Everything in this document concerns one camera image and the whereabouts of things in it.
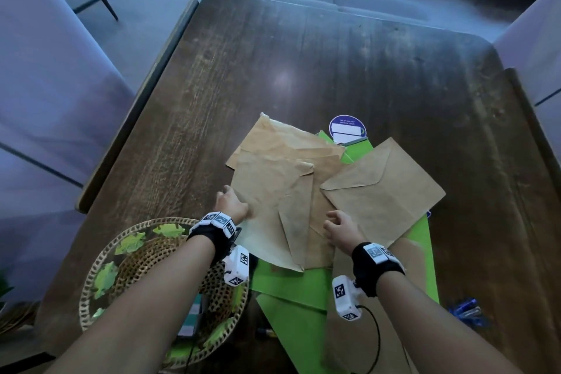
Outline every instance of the wood grain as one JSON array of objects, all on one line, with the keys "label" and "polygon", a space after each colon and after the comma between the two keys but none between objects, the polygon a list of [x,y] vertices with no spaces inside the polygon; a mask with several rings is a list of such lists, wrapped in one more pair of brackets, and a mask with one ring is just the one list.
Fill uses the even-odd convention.
[{"label": "wood grain", "polygon": [[[80,290],[106,243],[137,222],[210,210],[262,111],[313,133],[349,114],[373,145],[392,136],[447,193],[430,218],[441,303],[477,298],[487,340],[526,374],[558,372],[561,204],[491,44],[263,0],[195,11],[46,293],[37,327],[48,352],[80,335]],[[280,346],[250,338],[258,315],[236,329],[238,362],[201,365],[285,366]]]}]

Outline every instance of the black wrist strap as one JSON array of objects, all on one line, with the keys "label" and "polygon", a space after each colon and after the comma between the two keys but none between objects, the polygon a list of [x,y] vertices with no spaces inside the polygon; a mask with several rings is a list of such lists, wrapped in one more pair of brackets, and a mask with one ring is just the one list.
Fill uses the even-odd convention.
[{"label": "black wrist strap", "polygon": [[389,271],[403,272],[402,267],[395,262],[385,261],[376,264],[372,257],[364,250],[364,246],[369,242],[357,245],[352,252],[353,273],[356,285],[361,287],[368,297],[376,297],[376,284],[383,273]]},{"label": "black wrist strap", "polygon": [[224,235],[224,231],[214,225],[199,225],[196,229],[193,229],[191,234],[189,234],[189,241],[194,236],[206,236],[214,244],[214,259],[212,260],[212,265],[222,260],[224,257],[230,254],[232,244],[237,238],[238,234],[233,234],[230,238]]}]

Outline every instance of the wicker basket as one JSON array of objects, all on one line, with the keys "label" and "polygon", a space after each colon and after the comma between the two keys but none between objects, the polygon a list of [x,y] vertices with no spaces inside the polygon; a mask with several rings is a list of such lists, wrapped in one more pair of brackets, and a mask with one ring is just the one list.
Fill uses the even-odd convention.
[{"label": "wicker basket", "polygon": [[[82,289],[79,307],[82,331],[87,330],[103,310],[155,264],[177,250],[196,222],[183,217],[149,220],[123,231],[112,240],[95,260]],[[109,279],[101,281],[102,274]],[[201,284],[199,292],[209,296],[209,307],[203,314],[190,364],[206,358],[228,338],[247,302],[249,283],[232,288],[223,278],[224,263],[220,262],[209,269]],[[178,338],[161,369],[184,368],[192,347],[192,340]]]}]

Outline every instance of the green leaf decoration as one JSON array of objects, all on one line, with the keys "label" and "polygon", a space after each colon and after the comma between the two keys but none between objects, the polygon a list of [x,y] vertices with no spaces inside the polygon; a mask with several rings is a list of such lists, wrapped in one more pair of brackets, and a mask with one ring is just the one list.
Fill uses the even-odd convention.
[{"label": "green leaf decoration", "polygon": [[95,276],[94,288],[96,290],[94,299],[99,299],[111,288],[117,277],[118,268],[114,262],[104,264],[98,274]]},{"label": "green leaf decoration", "polygon": [[99,318],[102,315],[103,312],[105,312],[105,309],[98,308],[98,310],[95,311],[95,313],[91,316],[91,319],[96,320],[97,318]]},{"label": "green leaf decoration", "polygon": [[144,245],[145,232],[125,236],[115,249],[115,254],[134,253]]},{"label": "green leaf decoration", "polygon": [[168,238],[175,238],[185,232],[185,228],[178,224],[163,224],[159,225],[154,232]]}]

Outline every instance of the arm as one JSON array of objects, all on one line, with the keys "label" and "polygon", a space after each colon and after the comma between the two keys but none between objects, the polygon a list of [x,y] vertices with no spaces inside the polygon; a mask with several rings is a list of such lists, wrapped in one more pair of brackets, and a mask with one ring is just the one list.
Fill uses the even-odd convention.
[{"label": "arm", "polygon": [[[324,227],[330,242],[351,256],[368,241],[350,216],[328,212]],[[474,372],[521,374],[479,334],[435,303],[401,272],[374,275],[376,295],[421,374]]]},{"label": "arm", "polygon": [[[214,211],[239,224],[247,215],[232,188],[217,194]],[[48,374],[153,374],[185,321],[214,258],[214,244],[193,236],[124,292],[78,338]]]}]

